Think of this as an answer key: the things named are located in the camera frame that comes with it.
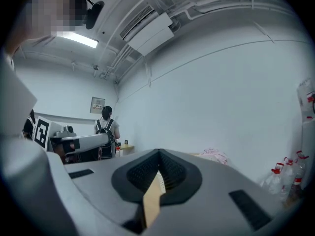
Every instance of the air conditioner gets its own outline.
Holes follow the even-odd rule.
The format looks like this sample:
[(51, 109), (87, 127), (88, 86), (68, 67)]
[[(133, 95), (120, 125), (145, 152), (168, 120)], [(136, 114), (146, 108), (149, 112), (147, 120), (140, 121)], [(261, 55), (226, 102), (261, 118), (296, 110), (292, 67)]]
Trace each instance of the air conditioner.
[(174, 36), (168, 27), (172, 23), (166, 13), (159, 15), (151, 6), (147, 6), (128, 23), (120, 36), (145, 56)]

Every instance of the framed notice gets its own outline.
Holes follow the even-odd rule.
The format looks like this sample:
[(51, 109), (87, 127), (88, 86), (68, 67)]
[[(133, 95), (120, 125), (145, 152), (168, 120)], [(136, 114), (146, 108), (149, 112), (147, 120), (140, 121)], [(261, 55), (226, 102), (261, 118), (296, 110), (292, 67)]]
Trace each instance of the framed notice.
[(105, 99), (92, 97), (90, 113), (102, 114), (103, 107), (105, 107)]

